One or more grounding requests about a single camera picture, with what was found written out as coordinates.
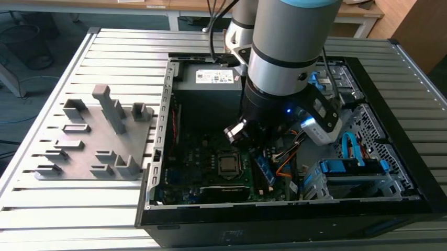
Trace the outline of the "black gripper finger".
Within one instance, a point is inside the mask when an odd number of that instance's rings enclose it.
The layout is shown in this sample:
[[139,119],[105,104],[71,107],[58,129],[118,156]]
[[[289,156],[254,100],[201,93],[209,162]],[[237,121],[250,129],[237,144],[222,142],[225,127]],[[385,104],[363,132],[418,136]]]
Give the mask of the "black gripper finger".
[[259,143],[258,143],[258,155],[265,156],[263,151],[269,146],[275,144],[278,139],[282,137],[281,128],[261,128],[259,131]]
[[257,144],[257,124],[254,121],[242,119],[225,129],[225,135],[233,147],[254,148]]

